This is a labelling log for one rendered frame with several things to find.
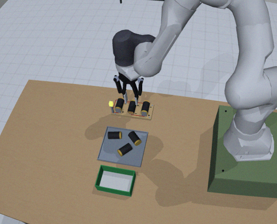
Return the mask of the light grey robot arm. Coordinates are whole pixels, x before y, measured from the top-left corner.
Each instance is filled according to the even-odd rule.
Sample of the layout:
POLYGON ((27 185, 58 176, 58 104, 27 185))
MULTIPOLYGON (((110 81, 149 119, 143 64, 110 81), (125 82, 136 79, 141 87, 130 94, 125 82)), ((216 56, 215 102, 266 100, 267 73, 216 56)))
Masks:
POLYGON ((237 111, 224 134, 223 144, 236 161, 270 160, 274 140, 264 122, 277 108, 277 66, 264 69, 274 49, 265 0, 165 0, 157 37, 127 29, 114 35, 116 69, 130 81, 158 74, 163 60, 201 3, 228 8, 236 23, 239 55, 235 71, 225 84, 225 97, 237 111))

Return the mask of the black battery with gold end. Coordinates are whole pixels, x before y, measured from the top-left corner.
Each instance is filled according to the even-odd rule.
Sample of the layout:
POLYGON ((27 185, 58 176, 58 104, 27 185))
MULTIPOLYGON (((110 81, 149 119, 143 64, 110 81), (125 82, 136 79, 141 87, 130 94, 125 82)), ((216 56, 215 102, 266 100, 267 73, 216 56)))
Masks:
POLYGON ((141 112, 146 112, 148 115, 149 106, 150 106, 149 102, 147 102, 147 101, 143 102, 141 112))
POLYGON ((124 104, 124 100, 122 98, 118 98, 115 108, 118 108, 120 109, 120 111, 122 111, 123 104, 124 104))
POLYGON ((108 132, 108 139, 122 139, 122 132, 108 132))
POLYGON ((136 146, 138 146, 142 142, 134 131, 130 132, 128 136, 136 146))
POLYGON ((127 143, 126 145, 118 149, 117 152, 119 153, 120 156, 123 156, 124 154, 126 154, 131 150, 132 150, 132 146, 129 143, 127 143))
POLYGON ((136 109, 135 100, 131 100, 130 104, 129 104, 129 107, 128 107, 128 112, 133 112, 134 113, 135 109, 136 109))

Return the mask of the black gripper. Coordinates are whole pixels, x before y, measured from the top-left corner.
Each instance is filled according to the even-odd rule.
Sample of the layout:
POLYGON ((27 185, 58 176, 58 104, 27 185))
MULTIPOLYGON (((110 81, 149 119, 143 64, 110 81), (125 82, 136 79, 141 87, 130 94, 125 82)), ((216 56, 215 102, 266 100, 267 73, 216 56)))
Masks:
POLYGON ((135 104, 137 105, 138 101, 139 101, 138 98, 142 94, 142 83, 143 83, 144 78, 138 78, 138 79, 135 79, 133 81, 130 81, 123 74, 119 73, 119 76, 115 75, 113 80, 116 83, 118 93, 122 93, 123 94, 123 98, 125 100, 125 104, 127 104, 127 100, 128 100, 127 92, 126 92, 126 84, 130 84, 131 85, 131 87, 133 89, 133 92, 134 92, 134 95, 135 95, 135 104), (123 82, 123 89, 121 87, 120 80, 123 82), (138 89, 137 89, 137 86, 135 84, 136 81, 138 81, 138 84, 139 84, 138 85, 138 89))

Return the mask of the light blue tray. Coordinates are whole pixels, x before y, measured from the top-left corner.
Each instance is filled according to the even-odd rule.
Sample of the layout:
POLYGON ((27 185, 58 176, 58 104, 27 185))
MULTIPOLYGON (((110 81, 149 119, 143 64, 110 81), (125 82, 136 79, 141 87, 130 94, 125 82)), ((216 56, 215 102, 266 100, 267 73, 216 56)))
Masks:
POLYGON ((97 160, 140 168, 147 136, 148 132, 145 131, 107 126, 97 160), (134 145, 128 136, 132 131, 134 131, 142 141, 138 146, 134 145), (122 139, 108 139, 108 132, 122 132, 122 139), (130 143, 132 150, 121 157, 117 150, 127 143, 130 143))

